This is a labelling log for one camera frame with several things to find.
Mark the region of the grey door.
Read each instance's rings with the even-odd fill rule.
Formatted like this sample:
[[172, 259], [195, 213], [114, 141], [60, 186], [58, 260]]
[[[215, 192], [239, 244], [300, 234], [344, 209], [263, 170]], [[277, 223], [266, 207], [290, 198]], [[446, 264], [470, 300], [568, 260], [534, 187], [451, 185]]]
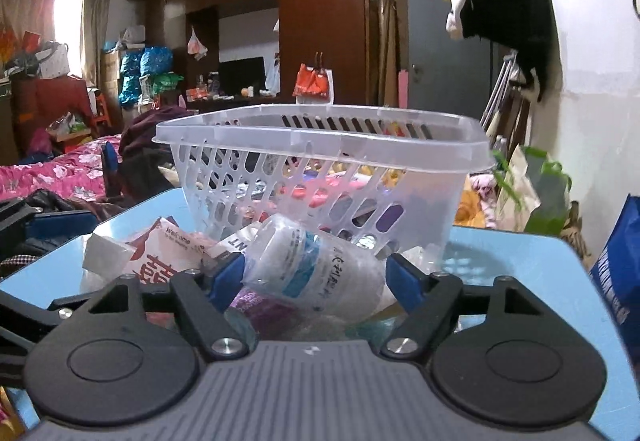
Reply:
[[446, 31], [450, 0], [407, 0], [408, 107], [482, 117], [500, 68], [498, 45]]

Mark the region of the white green-handled tote bag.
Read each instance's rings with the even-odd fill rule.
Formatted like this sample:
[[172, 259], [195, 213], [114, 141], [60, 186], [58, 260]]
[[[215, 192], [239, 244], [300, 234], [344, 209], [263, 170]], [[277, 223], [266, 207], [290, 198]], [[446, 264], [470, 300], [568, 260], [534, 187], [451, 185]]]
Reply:
[[570, 215], [572, 178], [540, 148], [516, 146], [510, 161], [494, 152], [497, 229], [559, 237]]

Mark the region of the translucent white plastic basket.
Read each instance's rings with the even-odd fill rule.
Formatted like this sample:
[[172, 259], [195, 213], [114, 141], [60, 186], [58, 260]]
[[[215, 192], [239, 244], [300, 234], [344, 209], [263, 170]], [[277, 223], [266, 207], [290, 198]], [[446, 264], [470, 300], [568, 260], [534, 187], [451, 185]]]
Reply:
[[378, 257], [442, 257], [465, 179], [494, 163], [472, 118], [266, 104], [161, 122], [195, 227], [220, 241], [282, 214]]

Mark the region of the dark maroon clothing pile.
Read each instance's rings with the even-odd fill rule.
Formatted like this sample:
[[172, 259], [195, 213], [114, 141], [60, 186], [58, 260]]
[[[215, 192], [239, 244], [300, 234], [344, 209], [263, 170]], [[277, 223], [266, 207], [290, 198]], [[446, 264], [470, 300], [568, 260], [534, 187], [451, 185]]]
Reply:
[[185, 108], [176, 105], [152, 109], [132, 120], [122, 132], [117, 181], [126, 197], [141, 202], [180, 186], [170, 147], [155, 143], [153, 138], [159, 123], [187, 115]]

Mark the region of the pink floral bedding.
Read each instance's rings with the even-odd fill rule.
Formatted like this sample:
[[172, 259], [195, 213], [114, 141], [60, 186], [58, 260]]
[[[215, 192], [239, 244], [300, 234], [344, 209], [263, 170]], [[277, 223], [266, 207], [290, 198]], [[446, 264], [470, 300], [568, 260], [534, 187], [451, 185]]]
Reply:
[[40, 188], [62, 198], [96, 200], [103, 197], [102, 146], [110, 143], [117, 150], [121, 137], [120, 134], [107, 135], [46, 162], [2, 166], [1, 199], [26, 197]]

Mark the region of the black television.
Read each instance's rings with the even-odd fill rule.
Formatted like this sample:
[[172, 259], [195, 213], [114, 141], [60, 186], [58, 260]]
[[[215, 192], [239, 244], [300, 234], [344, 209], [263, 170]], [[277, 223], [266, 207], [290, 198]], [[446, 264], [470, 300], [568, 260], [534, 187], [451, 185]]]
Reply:
[[250, 86], [255, 92], [265, 88], [265, 62], [262, 56], [221, 62], [218, 74], [220, 91], [224, 95], [238, 96]]

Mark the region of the metal crutches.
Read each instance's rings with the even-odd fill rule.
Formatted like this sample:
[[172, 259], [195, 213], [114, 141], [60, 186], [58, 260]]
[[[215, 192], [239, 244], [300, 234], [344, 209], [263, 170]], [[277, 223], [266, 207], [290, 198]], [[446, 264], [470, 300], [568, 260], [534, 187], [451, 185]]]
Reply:
[[480, 124], [485, 131], [489, 130], [492, 120], [494, 120], [495, 115], [498, 114], [503, 100], [506, 98], [506, 94], [508, 94], [510, 89], [510, 82], [513, 75], [518, 73], [518, 65], [516, 64], [517, 57], [518, 52], [516, 51], [512, 51], [503, 57], [497, 80], [492, 88], [483, 116], [480, 118]]

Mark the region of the white red-lettered packet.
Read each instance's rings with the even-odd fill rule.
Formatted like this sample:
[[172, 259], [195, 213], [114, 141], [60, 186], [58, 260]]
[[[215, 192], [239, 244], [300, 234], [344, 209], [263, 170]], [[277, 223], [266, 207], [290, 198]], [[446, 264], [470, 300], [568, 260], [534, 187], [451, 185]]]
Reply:
[[201, 233], [183, 231], [172, 218], [158, 218], [129, 245], [134, 253], [122, 273], [136, 276], [142, 284], [165, 284], [177, 273], [206, 265], [217, 243]]

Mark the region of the blue woven shopping bag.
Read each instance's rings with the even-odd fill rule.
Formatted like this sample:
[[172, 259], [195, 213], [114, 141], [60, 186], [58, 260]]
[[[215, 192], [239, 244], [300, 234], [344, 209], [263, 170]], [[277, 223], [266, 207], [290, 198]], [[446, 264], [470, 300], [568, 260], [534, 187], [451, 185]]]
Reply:
[[623, 338], [631, 364], [639, 364], [640, 216], [639, 197], [628, 195], [602, 253], [590, 270]]

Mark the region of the black hanging garment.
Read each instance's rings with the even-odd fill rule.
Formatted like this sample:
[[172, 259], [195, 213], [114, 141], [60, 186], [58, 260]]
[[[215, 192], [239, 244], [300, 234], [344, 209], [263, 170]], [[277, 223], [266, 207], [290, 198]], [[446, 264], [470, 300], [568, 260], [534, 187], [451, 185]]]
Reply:
[[480, 37], [516, 52], [525, 80], [522, 88], [548, 86], [554, 37], [551, 0], [465, 0], [460, 12], [462, 36]]

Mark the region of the window curtain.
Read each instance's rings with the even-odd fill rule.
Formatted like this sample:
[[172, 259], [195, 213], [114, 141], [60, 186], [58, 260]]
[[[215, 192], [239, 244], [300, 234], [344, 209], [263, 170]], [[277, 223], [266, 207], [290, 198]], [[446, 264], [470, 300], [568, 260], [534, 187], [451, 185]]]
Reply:
[[[111, 0], [81, 0], [80, 14], [74, 18], [79, 30], [78, 53], [81, 77], [91, 86], [100, 83], [100, 53], [106, 41]], [[55, 0], [1, 0], [1, 25], [18, 36], [25, 31], [53, 37]]]

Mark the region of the blue plastic bags stack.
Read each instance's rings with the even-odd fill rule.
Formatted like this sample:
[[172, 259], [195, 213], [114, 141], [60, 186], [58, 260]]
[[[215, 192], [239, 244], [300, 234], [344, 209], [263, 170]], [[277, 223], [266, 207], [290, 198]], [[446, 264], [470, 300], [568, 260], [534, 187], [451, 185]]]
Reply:
[[174, 53], [166, 46], [127, 51], [120, 57], [119, 105], [130, 109], [153, 104], [160, 94], [174, 91], [183, 77], [174, 71]]

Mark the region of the small white box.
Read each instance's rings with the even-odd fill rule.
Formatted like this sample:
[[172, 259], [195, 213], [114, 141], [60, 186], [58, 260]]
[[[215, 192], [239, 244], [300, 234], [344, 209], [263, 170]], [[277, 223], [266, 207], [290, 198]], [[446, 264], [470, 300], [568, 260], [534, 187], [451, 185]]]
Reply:
[[104, 279], [116, 279], [124, 273], [136, 248], [102, 235], [92, 234], [85, 248], [82, 267]]

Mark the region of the yellow blanket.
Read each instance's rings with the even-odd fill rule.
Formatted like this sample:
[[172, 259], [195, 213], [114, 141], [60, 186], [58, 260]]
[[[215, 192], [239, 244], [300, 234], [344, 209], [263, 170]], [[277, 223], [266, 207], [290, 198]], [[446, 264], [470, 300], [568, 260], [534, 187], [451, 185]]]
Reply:
[[473, 229], [493, 229], [495, 227], [494, 207], [478, 195], [475, 190], [462, 190], [458, 209], [454, 216], [458, 227]]

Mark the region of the orange white hanging bag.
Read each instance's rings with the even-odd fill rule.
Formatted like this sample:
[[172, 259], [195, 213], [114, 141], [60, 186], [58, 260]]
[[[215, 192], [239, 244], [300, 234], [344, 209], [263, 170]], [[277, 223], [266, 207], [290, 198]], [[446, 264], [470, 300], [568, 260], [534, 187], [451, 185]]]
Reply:
[[293, 90], [295, 103], [300, 104], [333, 104], [334, 81], [333, 70], [315, 68], [301, 64], [296, 76]]

